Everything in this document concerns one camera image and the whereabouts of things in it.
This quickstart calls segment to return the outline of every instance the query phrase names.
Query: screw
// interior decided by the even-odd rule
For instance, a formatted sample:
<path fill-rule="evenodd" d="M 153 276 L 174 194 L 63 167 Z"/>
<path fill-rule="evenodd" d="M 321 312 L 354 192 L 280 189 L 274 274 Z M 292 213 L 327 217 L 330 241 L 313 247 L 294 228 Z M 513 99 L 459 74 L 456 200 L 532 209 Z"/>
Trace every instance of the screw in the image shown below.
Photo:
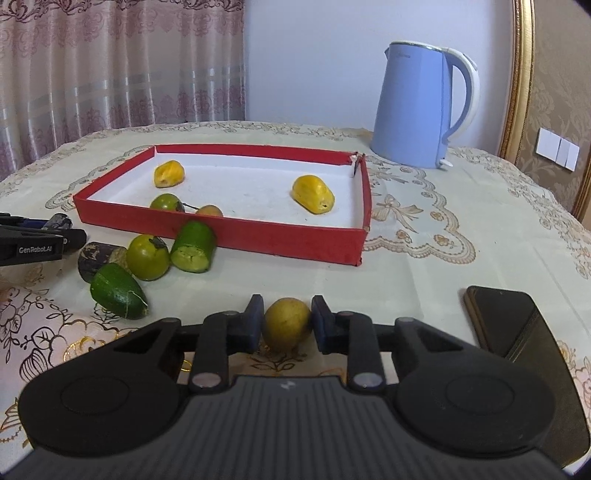
<path fill-rule="evenodd" d="M 203 372 L 194 375 L 191 382 L 200 388 L 213 388 L 222 382 L 222 377 L 211 372 Z"/>
<path fill-rule="evenodd" d="M 353 377 L 353 383 L 361 388 L 376 388 L 384 382 L 384 379 L 373 372 L 363 372 Z"/>

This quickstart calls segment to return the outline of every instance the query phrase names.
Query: brown fruit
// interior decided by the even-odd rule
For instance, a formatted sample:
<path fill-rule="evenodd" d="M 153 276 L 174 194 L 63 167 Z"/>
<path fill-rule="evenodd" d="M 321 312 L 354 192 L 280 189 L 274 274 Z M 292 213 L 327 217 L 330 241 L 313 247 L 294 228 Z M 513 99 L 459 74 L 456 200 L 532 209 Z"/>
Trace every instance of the brown fruit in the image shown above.
<path fill-rule="evenodd" d="M 206 205 L 201 207 L 197 212 L 198 215 L 209 215 L 214 217 L 223 217 L 222 211 L 217 208 L 215 205 Z"/>

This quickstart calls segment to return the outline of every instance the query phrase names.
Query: round green fruit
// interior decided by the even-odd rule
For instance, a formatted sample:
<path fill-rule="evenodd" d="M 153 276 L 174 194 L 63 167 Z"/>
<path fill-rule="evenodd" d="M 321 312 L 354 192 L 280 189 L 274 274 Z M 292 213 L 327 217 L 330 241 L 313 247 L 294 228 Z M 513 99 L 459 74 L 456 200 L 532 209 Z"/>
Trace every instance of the round green fruit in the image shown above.
<path fill-rule="evenodd" d="M 127 268 L 140 280 L 156 280 L 170 266 L 168 248 L 160 237 L 139 235 L 135 237 L 126 253 Z"/>
<path fill-rule="evenodd" d="M 184 212 L 184 206 L 180 199 L 173 195 L 172 193 L 163 193 L 162 195 L 158 195 L 152 203 L 150 203 L 150 208 L 156 210 L 173 210 L 176 212 Z"/>

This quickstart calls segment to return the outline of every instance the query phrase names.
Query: green vegetable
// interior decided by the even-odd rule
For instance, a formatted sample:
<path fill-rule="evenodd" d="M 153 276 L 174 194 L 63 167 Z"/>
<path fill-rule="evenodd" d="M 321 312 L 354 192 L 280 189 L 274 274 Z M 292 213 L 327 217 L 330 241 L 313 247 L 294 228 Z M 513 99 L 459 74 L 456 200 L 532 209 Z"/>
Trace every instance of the green vegetable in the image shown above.
<path fill-rule="evenodd" d="M 209 270 L 217 238 L 205 223 L 191 221 L 177 235 L 170 251 L 170 261 L 181 270 L 202 273 Z"/>
<path fill-rule="evenodd" d="M 103 265 L 90 284 L 90 295 L 105 310 L 136 320 L 148 313 L 148 302 L 141 287 L 122 267 Z"/>

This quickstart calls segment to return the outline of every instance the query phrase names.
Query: smartphone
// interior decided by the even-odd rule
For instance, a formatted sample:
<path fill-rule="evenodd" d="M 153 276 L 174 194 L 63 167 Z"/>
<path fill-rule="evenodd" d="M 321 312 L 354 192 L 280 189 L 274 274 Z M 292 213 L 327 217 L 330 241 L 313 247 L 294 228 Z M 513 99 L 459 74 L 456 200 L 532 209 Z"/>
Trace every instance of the smartphone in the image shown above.
<path fill-rule="evenodd" d="M 464 304 L 480 347 L 522 365 L 550 387 L 556 412 L 541 450 L 567 466 L 589 450 L 589 429 L 558 344 L 533 299 L 524 292 L 471 286 Z"/>

